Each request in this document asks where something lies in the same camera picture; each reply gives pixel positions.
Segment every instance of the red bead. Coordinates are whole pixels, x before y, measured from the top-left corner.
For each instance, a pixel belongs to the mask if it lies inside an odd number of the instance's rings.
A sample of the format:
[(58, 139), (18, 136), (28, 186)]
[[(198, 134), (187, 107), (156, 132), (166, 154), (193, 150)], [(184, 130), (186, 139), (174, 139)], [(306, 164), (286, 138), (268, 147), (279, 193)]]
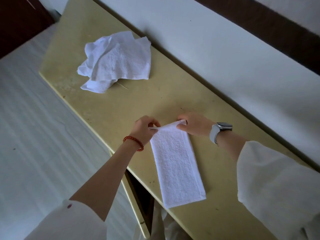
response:
[(125, 142), (127, 139), (131, 139), (134, 140), (135, 142), (137, 142), (139, 144), (139, 146), (141, 147), (140, 149), (137, 150), (137, 152), (141, 152), (143, 151), (143, 144), (141, 143), (141, 141), (139, 141), (137, 138), (133, 137), (133, 136), (126, 136), (123, 139), (123, 142)]

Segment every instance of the yellow table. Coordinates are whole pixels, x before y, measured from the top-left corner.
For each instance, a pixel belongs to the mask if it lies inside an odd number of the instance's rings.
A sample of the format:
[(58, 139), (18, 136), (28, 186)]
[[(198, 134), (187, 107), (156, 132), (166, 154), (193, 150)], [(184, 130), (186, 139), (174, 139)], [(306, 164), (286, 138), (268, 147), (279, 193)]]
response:
[[(166, 125), (187, 111), (234, 125), (234, 131), (302, 163), (288, 149), (151, 47), (149, 80), (119, 80), (105, 94), (80, 89), (87, 77), (77, 74), (84, 47), (102, 36), (129, 30), (92, 0), (69, 0), (40, 70), (42, 77), (114, 152), (133, 122), (150, 115)], [(195, 240), (274, 239), (238, 202), (235, 163), (208, 138), (190, 136), (207, 199), (171, 208), (170, 215)], [(136, 153), (129, 171), (162, 204), (150, 144)]]

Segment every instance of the white watch strap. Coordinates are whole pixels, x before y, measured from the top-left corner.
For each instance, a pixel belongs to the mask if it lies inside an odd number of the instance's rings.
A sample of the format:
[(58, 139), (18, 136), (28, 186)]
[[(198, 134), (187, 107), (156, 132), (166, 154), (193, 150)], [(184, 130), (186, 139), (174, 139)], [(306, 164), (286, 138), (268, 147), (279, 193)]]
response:
[(210, 131), (210, 140), (214, 143), (214, 144), (218, 144), (216, 142), (216, 137), (217, 137), (217, 134), (220, 132), (220, 127), (217, 125), (217, 124), (214, 124), (212, 126), (212, 129)]

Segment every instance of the hand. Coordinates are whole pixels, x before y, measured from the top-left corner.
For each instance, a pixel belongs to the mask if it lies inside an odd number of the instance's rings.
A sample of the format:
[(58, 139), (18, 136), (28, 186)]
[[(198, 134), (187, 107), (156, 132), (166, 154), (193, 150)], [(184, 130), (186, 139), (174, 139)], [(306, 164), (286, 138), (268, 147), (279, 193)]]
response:
[(158, 132), (157, 129), (149, 129), (148, 127), (160, 127), (160, 123), (152, 117), (143, 116), (133, 125), (133, 129), (130, 133), (130, 136), (137, 138), (143, 145), (146, 145), (152, 138), (152, 136)]
[(186, 120), (186, 125), (179, 124), (177, 129), (196, 136), (209, 136), (212, 126), (215, 124), (206, 117), (191, 112), (179, 115), (178, 120)]

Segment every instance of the person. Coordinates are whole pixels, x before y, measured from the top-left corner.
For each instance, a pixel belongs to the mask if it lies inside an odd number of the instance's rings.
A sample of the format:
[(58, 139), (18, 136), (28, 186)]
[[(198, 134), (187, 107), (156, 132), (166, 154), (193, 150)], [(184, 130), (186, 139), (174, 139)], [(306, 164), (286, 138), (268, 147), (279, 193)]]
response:
[[(182, 114), (178, 129), (210, 136), (215, 122), (195, 113)], [(112, 157), (27, 237), (31, 239), (106, 239), (104, 221), (134, 153), (160, 127), (152, 117), (134, 123)], [(320, 174), (293, 159), (230, 131), (217, 133), (216, 143), (237, 163), (238, 200), (278, 239), (320, 239)]]

